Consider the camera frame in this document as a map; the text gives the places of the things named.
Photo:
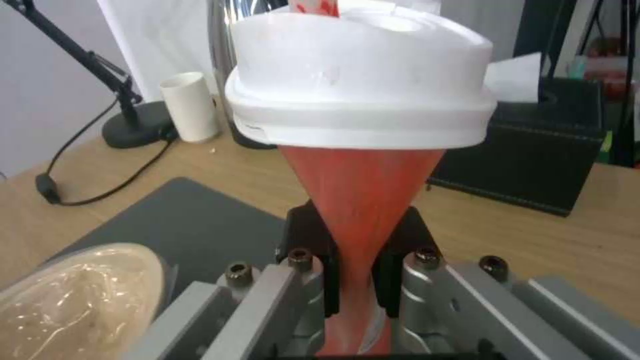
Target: white cup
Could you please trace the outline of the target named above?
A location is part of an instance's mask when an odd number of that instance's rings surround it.
[[[203,142],[219,131],[216,108],[201,72],[183,72],[160,83],[160,91],[180,138]]]

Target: white foam lid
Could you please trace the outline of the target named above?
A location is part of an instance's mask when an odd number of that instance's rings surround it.
[[[436,15],[267,13],[234,24],[232,36],[225,93],[239,130],[259,142],[464,147],[484,140],[495,109],[483,84],[491,42]]]

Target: desk surface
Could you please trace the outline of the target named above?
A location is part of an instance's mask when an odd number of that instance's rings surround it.
[[[53,176],[67,200],[83,199],[122,182],[160,146],[119,151],[96,139],[65,154]],[[228,134],[198,145],[176,143],[132,185],[79,208],[45,203],[33,182],[43,169],[0,184],[0,287],[174,177],[190,177],[279,217],[307,199],[278,151],[241,148]],[[450,262],[496,254],[520,277],[558,274],[640,325],[640,172],[595,165],[568,218],[436,186],[421,191],[414,205]]]

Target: black tissue box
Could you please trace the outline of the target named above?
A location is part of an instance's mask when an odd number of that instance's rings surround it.
[[[605,137],[600,84],[540,79],[538,104],[498,103],[482,144],[453,149],[428,182],[568,216]]]

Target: black clamp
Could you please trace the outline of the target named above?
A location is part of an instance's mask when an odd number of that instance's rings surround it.
[[[284,238],[276,250],[276,261],[281,262],[290,250],[296,248],[306,248],[322,261],[324,315],[329,317],[338,313],[340,309],[338,247],[311,200],[289,210]],[[378,304],[386,309],[387,316],[390,318],[397,318],[399,314],[403,259],[410,252],[419,249],[427,249],[441,256],[420,213],[410,207],[400,219],[389,241],[378,253],[371,268]]]

